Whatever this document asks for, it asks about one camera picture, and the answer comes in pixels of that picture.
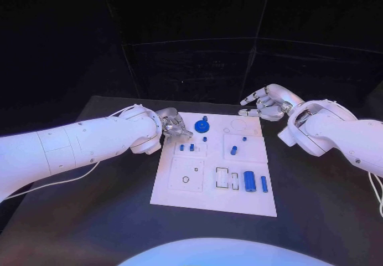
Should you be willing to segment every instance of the white cable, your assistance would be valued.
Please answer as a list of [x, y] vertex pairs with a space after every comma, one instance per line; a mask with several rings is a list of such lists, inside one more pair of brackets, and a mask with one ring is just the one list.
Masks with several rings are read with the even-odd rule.
[[[133, 105], [129, 106], [129, 107], [122, 108], [119, 111], [116, 111], [114, 113], [112, 113], [109, 116], [116, 115], [119, 112], [125, 112], [132, 107], [133, 107]], [[54, 183], [45, 184], [45, 185], [43, 185], [40, 187], [35, 187], [31, 190], [24, 191], [22, 193], [18, 193], [15, 195], [8, 196], [4, 200], [8, 200], [9, 198], [14, 198], [14, 197], [17, 197], [17, 196], [19, 196], [19, 195], [31, 192], [32, 190], [37, 190], [37, 189], [43, 188], [43, 187], [47, 187], [47, 186], [51, 186], [51, 185], [57, 185], [57, 184], [63, 184], [63, 183], [71, 182], [74, 180], [78, 180], [80, 178], [83, 178], [93, 171], [93, 169], [96, 168], [97, 164], [99, 164], [99, 162], [93, 165], [93, 168], [89, 170], [89, 172], [84, 175], [81, 175], [80, 177], [73, 178], [73, 179], [68, 179], [68, 180], [64, 180], [64, 181], [60, 181], [60, 182], [54, 182]]]
[[377, 196], [377, 201], [378, 201], [378, 212], [379, 212], [379, 215], [383, 217], [383, 184], [381, 184], [378, 176], [375, 174], [372, 174], [372, 175], [374, 175], [377, 182], [378, 182], [378, 185], [379, 185], [381, 197], [378, 196], [377, 188], [375, 188], [374, 183], [372, 183], [371, 173], [368, 172], [369, 183], [371, 183], [374, 195]]

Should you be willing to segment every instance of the robotic hand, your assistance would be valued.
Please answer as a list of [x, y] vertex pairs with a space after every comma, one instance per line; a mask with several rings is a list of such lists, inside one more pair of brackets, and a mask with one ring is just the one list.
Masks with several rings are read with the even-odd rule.
[[0, 137], [0, 202], [24, 185], [122, 154], [152, 154], [161, 133], [191, 137], [175, 108], [156, 112], [133, 105], [109, 117]]
[[333, 101], [303, 102], [282, 86], [267, 85], [240, 102], [256, 100], [257, 109], [241, 109], [238, 115], [277, 121], [289, 116], [286, 127], [277, 134], [287, 146], [297, 144], [313, 156], [336, 148], [349, 163], [383, 176], [383, 123], [356, 120], [352, 113]]

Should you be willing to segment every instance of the white board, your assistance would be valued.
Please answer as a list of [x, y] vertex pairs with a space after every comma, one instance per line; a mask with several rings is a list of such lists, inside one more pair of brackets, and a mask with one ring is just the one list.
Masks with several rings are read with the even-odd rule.
[[[149, 203], [276, 217], [258, 118], [188, 112], [179, 115], [194, 135], [162, 147]], [[204, 115], [210, 130], [199, 134], [194, 124]], [[237, 147], [235, 155], [230, 154], [231, 146]], [[254, 173], [254, 192], [244, 191], [244, 171]], [[260, 176], [266, 177], [267, 193], [261, 192]]]

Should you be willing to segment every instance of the black table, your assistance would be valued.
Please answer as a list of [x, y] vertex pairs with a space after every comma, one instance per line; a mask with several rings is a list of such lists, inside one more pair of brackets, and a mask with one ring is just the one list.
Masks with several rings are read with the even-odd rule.
[[[133, 103], [159, 110], [235, 114], [234, 105], [93, 96], [77, 120]], [[335, 265], [381, 265], [383, 219], [366, 173], [341, 153], [287, 147], [280, 122], [260, 121], [277, 217], [149, 205], [159, 151], [129, 151], [80, 180], [27, 194], [0, 235], [0, 265], [114, 265], [166, 242], [222, 237], [267, 243]], [[77, 177], [89, 166], [35, 182]]]

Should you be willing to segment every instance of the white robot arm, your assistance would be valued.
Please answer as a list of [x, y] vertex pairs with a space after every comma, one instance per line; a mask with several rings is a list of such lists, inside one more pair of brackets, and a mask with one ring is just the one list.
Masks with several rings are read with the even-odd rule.
[[153, 153], [161, 133], [192, 136], [174, 108], [150, 111], [140, 105], [109, 117], [0, 138], [0, 202], [24, 185], [125, 152]]
[[277, 121], [289, 116], [277, 137], [287, 146], [297, 144], [313, 156], [336, 148], [349, 163], [366, 172], [383, 176], [383, 123], [356, 120], [352, 113], [333, 101], [303, 102], [282, 86], [267, 85], [240, 102], [256, 100], [257, 109], [241, 109], [238, 115], [258, 116]]

